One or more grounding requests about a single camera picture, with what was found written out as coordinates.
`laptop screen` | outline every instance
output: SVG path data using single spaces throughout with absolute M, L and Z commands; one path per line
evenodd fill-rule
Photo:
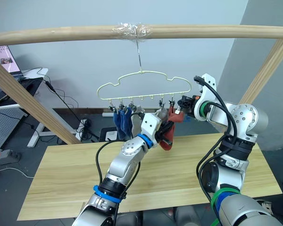
M 9 73 L 19 72 L 20 69 L 13 58 L 8 46 L 0 46 L 0 64 Z

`wall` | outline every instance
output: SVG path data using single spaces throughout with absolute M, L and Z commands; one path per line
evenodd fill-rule
M 249 0 L 241 24 L 283 26 L 283 0 Z M 239 102 L 256 76 L 275 40 L 237 39 L 226 62 L 218 91 L 227 101 Z M 283 61 L 253 102 L 269 123 L 258 137 L 262 150 L 283 146 Z
M 64 1 L 0 0 L 0 32 L 59 26 L 111 25 L 119 22 L 145 24 L 239 24 L 247 0 Z M 218 81 L 232 39 L 147 40 L 140 44 L 144 70 L 161 71 L 190 81 L 209 73 Z M 55 88 L 75 98 L 80 107 L 107 107 L 96 89 L 116 83 L 121 75 L 139 70 L 136 46 L 128 40 L 91 40 L 11 46 L 20 68 L 50 69 Z M 106 89 L 104 97 L 132 96 L 187 90 L 182 82 L 167 83 L 159 76 L 138 75 L 122 87 Z M 198 93 L 194 85 L 192 94 Z M 53 107 L 65 107 L 45 87 L 37 97 Z M 158 106 L 146 99 L 144 107 Z

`sock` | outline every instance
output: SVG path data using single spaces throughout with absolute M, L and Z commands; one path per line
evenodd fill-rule
M 126 137 L 126 134 L 121 129 L 122 120 L 121 120 L 120 111 L 117 110 L 117 112 L 113 113 L 113 122 L 114 122 L 115 126 L 117 127 L 118 138 L 120 140 L 123 140 Z
M 142 109 L 140 105 L 136 107 L 136 110 L 134 113 L 141 113 L 144 112 L 145 110 Z M 136 137 L 137 134 L 142 132 L 142 119 L 138 115 L 132 115 L 131 116 L 131 122 L 132 122 L 132 135 L 133 137 Z
M 163 108 L 162 110 L 158 109 L 154 114 L 157 117 L 159 117 L 163 122 L 167 121 L 167 119 L 168 119 L 168 110 L 165 109 L 165 108 Z
M 128 137 L 131 137 L 131 129 L 132 129 L 131 113 L 132 110 L 130 107 L 127 108 L 126 112 L 121 111 L 121 119 L 122 119 L 121 129 Z
M 169 115 L 168 121 L 183 122 L 183 117 L 184 117 L 183 112 L 180 112 L 179 114 L 175 114 L 174 107 L 170 107 L 168 115 Z M 164 134 L 165 138 L 173 142 L 174 132 L 175 132 L 175 124 L 167 133 Z M 169 151 L 172 148 L 172 145 L 168 145 L 164 141 L 161 141 L 159 145 L 165 151 Z

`wooden table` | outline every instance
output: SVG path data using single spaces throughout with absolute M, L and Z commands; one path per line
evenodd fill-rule
M 120 212 L 207 203 L 195 169 L 201 157 L 221 137 L 206 134 L 176 137 L 171 151 L 150 149 L 141 162 L 137 179 L 128 190 Z M 18 220 L 76 217 L 98 185 L 95 154 L 103 143 L 49 146 L 21 208 Z M 100 153 L 105 174 L 122 143 Z M 251 197 L 281 194 L 258 145 L 249 156 L 242 193 Z

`wooden rod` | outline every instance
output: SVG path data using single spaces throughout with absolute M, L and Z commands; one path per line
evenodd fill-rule
M 240 100 L 240 104 L 251 104 L 259 95 L 270 77 L 274 74 L 279 64 L 283 60 L 283 40 L 278 40 L 272 47 L 269 55 L 263 63 L 260 71 L 248 87 Z
M 43 105 L 34 99 L 14 78 L 0 65 L 0 88 L 30 113 L 36 120 L 45 125 L 67 144 L 80 144 Z
M 257 25 L 139 25 L 146 39 L 263 38 L 283 39 L 283 26 Z M 118 25 L 57 27 L 0 33 L 0 46 L 71 40 L 128 39 Z

